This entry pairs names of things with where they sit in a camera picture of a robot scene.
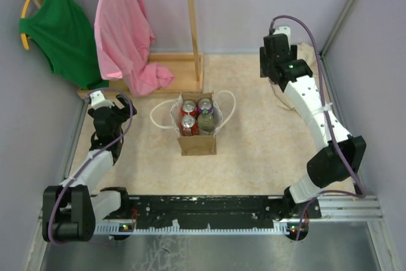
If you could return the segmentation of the clear green-cap bottle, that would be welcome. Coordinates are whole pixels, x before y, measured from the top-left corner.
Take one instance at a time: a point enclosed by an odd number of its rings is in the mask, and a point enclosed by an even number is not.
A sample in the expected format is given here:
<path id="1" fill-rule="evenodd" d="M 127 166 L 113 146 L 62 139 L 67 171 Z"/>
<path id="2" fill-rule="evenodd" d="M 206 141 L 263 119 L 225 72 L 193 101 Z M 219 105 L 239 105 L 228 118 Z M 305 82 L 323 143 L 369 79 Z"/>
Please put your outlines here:
<path id="1" fill-rule="evenodd" d="M 207 109 L 203 109 L 197 118 L 200 136 L 213 135 L 216 124 L 214 116 Z"/>

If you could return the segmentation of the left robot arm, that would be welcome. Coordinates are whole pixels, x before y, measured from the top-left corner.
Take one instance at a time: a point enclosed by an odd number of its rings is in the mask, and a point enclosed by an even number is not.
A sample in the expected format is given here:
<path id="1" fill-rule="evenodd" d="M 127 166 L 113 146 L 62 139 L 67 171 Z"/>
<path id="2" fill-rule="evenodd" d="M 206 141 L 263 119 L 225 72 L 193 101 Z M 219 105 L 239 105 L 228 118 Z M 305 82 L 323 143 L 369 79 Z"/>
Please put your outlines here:
<path id="1" fill-rule="evenodd" d="M 118 92 L 118 107 L 105 97 L 102 89 L 87 95 L 93 118 L 94 133 L 91 147 L 72 175 L 60 184 L 48 186 L 43 192 L 42 235 L 46 242 L 88 242 L 92 239 L 96 224 L 113 213 L 118 218 L 127 217 L 132 203 L 123 187 L 108 187 L 91 196 L 105 174 L 116 164 L 128 132 L 124 123 L 131 124 L 136 115 L 132 101 L 123 92 Z"/>

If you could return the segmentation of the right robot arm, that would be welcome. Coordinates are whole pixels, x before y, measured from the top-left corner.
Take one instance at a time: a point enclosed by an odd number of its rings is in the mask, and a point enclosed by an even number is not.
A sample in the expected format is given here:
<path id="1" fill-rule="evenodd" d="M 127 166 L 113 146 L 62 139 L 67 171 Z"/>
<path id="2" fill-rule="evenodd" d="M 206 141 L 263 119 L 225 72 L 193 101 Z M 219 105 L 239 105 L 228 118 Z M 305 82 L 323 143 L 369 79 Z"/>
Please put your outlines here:
<path id="1" fill-rule="evenodd" d="M 306 165 L 306 173 L 287 187 L 277 218 L 298 217 L 306 203 L 332 183 L 342 182 L 358 172 L 366 150 L 362 136 L 353 136 L 322 101 L 322 87 L 290 44 L 291 30 L 279 27 L 264 37 L 260 47 L 260 76 L 270 80 L 290 101 L 310 130 L 317 153 Z"/>

